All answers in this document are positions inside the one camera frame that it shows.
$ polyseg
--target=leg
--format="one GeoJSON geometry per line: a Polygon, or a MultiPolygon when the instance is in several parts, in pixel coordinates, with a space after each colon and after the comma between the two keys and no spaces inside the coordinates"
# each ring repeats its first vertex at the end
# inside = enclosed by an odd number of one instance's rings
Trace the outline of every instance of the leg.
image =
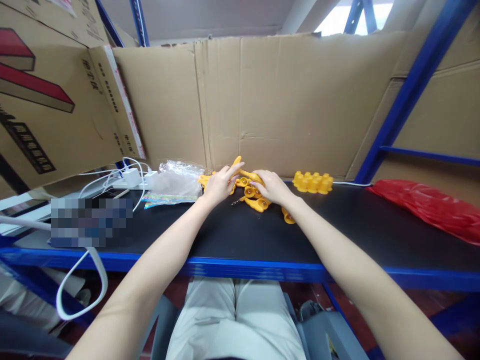
{"type": "Polygon", "coordinates": [[[235,320],[232,279],[195,277],[188,285],[166,358],[203,359],[222,320],[235,320]]]}
{"type": "Polygon", "coordinates": [[[236,321],[249,326],[286,359],[305,359],[297,328],[277,281],[240,280],[236,290],[236,321]]]}

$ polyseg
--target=chair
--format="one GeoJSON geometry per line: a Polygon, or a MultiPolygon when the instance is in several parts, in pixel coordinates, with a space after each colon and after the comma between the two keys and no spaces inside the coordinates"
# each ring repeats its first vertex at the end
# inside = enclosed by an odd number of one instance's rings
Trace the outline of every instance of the chair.
{"type": "MultiPolygon", "coordinates": [[[[368,360],[359,341],[347,322],[338,312],[322,311],[308,320],[300,322],[295,315],[294,307],[288,294],[283,293],[293,322],[300,335],[307,360],[332,359],[331,345],[341,360],[368,360]]],[[[170,336],[181,309],[177,309],[170,300],[162,296],[148,325],[138,357],[147,342],[150,332],[157,320],[151,360],[164,360],[167,356],[170,336]]]]}

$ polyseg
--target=clear plastic bag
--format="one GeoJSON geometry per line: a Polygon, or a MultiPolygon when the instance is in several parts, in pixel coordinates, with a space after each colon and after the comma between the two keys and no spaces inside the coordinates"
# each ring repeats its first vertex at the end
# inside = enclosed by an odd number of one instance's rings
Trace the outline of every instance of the clear plastic bag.
{"type": "Polygon", "coordinates": [[[195,163],[175,160],[161,163],[153,189],[142,198],[147,202],[145,209],[157,205],[194,203],[202,195],[198,180],[204,172],[205,168],[195,163]]]}

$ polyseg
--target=beige pants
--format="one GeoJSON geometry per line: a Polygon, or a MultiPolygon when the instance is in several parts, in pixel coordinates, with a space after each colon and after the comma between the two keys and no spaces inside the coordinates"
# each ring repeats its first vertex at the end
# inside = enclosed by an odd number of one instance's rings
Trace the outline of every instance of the beige pants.
{"type": "Polygon", "coordinates": [[[277,281],[196,277],[171,335],[172,359],[305,359],[277,281]]]}

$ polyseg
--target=plastic wrapping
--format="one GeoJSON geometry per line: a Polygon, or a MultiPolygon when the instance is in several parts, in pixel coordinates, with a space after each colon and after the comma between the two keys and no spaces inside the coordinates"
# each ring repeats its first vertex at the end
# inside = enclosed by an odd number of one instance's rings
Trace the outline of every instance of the plastic wrapping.
{"type": "Polygon", "coordinates": [[[204,172],[203,166],[194,163],[174,160],[161,163],[153,189],[142,198],[147,202],[145,209],[157,205],[194,203],[202,195],[198,179],[204,172]]]}
{"type": "Polygon", "coordinates": [[[368,191],[410,210],[424,222],[480,246],[480,209],[427,185],[378,180],[368,191]]]}

